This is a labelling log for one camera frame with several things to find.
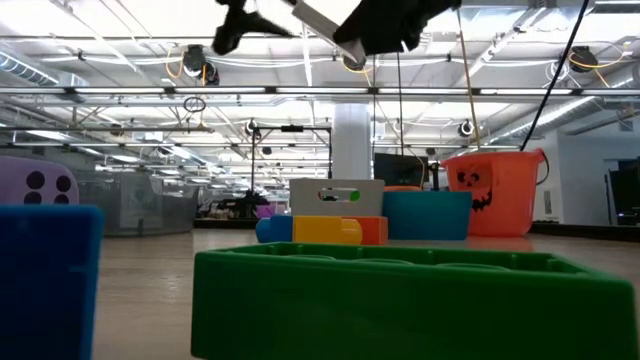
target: computer monitor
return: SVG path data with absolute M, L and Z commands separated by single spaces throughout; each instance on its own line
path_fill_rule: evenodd
M 373 177 L 377 180 L 384 180 L 385 186 L 417 186 L 420 183 L 423 172 L 424 182 L 429 181 L 429 159 L 420 158 L 422 163 L 413 155 L 392 155 L 376 153 L 373 163 Z
M 640 208 L 640 177 L 638 170 L 610 171 L 611 190 L 616 213 L 633 212 Z

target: black dot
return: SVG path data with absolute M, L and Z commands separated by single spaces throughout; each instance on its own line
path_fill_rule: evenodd
M 55 199 L 53 199 L 53 203 L 54 204 L 68 204 L 69 203 L 69 198 L 67 197 L 67 195 L 63 195 L 60 194 L 58 196 L 56 196 Z
M 71 179 L 68 176 L 60 176 L 56 181 L 56 188 L 62 192 L 69 191 L 71 189 Z
M 42 196 L 37 191 L 32 191 L 25 195 L 24 197 L 25 204 L 40 204 L 42 203 Z
M 27 176 L 27 186 L 29 189 L 38 190 L 44 186 L 44 174 L 40 171 L 34 171 Z

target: purple dice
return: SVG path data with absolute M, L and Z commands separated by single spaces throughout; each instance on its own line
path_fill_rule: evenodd
M 78 184 L 64 166 L 0 156 L 0 205 L 78 204 Z

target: green plastic bin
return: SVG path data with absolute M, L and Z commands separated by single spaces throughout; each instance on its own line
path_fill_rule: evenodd
M 278 243 L 195 259 L 203 359 L 637 360 L 632 285 L 549 254 Z

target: white column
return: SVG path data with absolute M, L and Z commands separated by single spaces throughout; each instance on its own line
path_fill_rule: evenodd
M 371 179 L 371 125 L 367 104 L 336 104 L 333 116 L 333 178 Z

